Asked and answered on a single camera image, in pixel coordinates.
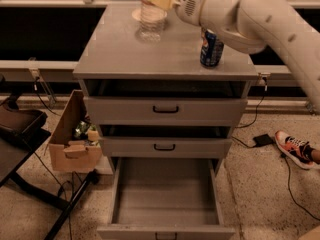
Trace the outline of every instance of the clear plastic cup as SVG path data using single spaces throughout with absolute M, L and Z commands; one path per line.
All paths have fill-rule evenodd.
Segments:
M 167 12 L 154 4 L 141 0 L 140 37 L 145 41 L 159 42 Z

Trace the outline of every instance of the floor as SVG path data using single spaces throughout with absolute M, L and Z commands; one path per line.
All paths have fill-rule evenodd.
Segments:
M 58 97 L 53 111 L 61 115 L 67 99 Z M 241 124 L 254 120 L 258 102 L 257 98 L 249 101 Z M 19 99 L 19 106 L 22 109 L 45 110 L 36 98 L 28 96 Z M 44 128 L 52 132 L 60 117 L 45 111 L 48 120 Z M 253 137 L 261 134 L 273 137 L 277 130 L 282 129 L 320 148 L 319 126 L 319 117 L 309 113 L 304 101 L 266 99 L 259 106 L 255 123 L 236 129 L 233 136 L 251 146 Z M 37 150 L 37 154 L 51 170 L 46 144 Z M 248 149 L 239 142 L 233 142 L 216 179 L 224 224 L 236 230 L 231 240 L 296 240 L 320 225 L 317 208 L 320 205 L 320 171 L 302 170 L 291 160 L 287 161 L 291 174 L 276 146 Z M 57 193 L 60 187 L 36 156 L 32 156 L 19 173 L 30 183 L 51 193 Z M 72 180 L 69 173 L 53 173 L 61 183 Z M 296 202 L 319 219 L 311 217 L 294 203 L 288 190 L 289 175 Z M 112 175 L 100 175 L 99 183 L 89 187 L 72 212 L 70 224 L 64 224 L 56 239 L 101 240 L 96 229 L 107 221 L 112 183 Z M 71 186 L 65 184 L 65 188 L 70 196 Z M 0 239 L 43 239 L 59 216 L 57 209 L 25 195 L 13 182 L 0 189 L 0 211 Z

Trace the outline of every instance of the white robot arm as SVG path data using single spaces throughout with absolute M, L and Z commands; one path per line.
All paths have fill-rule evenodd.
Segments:
M 285 0 L 179 0 L 178 17 L 253 54 L 269 45 L 320 111 L 320 34 Z

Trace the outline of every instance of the soda can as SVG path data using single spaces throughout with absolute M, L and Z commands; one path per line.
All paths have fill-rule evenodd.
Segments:
M 220 41 L 215 33 L 208 29 L 201 29 L 203 39 L 200 62 L 207 68 L 213 68 L 218 65 L 224 48 L 224 43 Z

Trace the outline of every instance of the black drawer handle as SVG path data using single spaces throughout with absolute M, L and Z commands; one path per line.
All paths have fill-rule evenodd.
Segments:
M 154 113 L 166 113 L 166 114 L 174 114 L 174 113 L 178 113 L 179 112 L 179 107 L 176 106 L 174 109 L 172 110 L 168 110 L 168 109 L 159 109 L 157 108 L 157 106 L 153 106 L 153 112 Z
M 154 144 L 154 145 L 153 145 L 153 148 L 154 148 L 155 150 L 157 150 L 157 151 L 173 151 L 173 150 L 175 150 L 176 145 L 175 145 L 175 144 L 172 144 L 171 147 L 166 147 L 166 148 L 164 148 L 164 147 L 160 147 L 160 146 L 157 145 L 157 144 Z
M 156 233 L 156 240 L 177 240 L 177 233 Z

